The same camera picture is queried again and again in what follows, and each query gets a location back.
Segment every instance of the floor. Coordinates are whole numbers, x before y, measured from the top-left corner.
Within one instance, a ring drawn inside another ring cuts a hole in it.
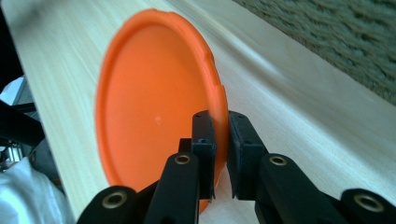
[[[21,86],[19,99],[16,100],[16,104],[27,104],[33,103],[35,100],[29,89],[29,84],[24,81]],[[33,119],[40,120],[38,112],[26,113]],[[22,153],[24,156],[31,157],[32,166],[39,172],[46,175],[60,190],[62,190],[62,184],[58,171],[52,158],[49,143],[47,139],[44,139],[37,147],[31,148],[28,146],[21,146]]]

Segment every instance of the light wood tabletop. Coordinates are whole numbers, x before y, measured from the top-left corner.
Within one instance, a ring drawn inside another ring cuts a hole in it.
[[[108,187],[95,135],[102,60],[115,33],[145,8],[175,11],[215,56],[229,108],[247,115],[269,151],[296,161],[339,198],[362,188],[396,204],[396,107],[231,0],[4,0],[75,218]],[[231,198],[227,171],[201,223],[257,223]]]

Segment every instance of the white cloth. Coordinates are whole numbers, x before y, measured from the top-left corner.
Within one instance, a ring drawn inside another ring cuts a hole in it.
[[[0,223],[74,223],[64,195],[27,158],[0,174]]]

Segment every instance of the orange plate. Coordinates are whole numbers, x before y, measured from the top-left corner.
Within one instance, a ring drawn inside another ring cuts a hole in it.
[[[179,139],[191,138],[192,115],[202,110],[214,121],[217,183],[226,162],[228,108],[209,46],[176,13],[134,15],[110,44],[97,94],[97,138],[110,185],[139,191],[158,180]]]

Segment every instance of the wooden table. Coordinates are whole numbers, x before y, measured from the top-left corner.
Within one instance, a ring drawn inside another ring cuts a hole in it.
[[[5,0],[7,23],[75,218],[108,186],[94,103],[114,34],[155,7],[192,22],[215,55],[229,107],[246,114],[271,152],[293,158],[322,191],[364,188],[396,204],[396,107],[231,0]],[[201,223],[257,223],[231,199],[224,170]]]

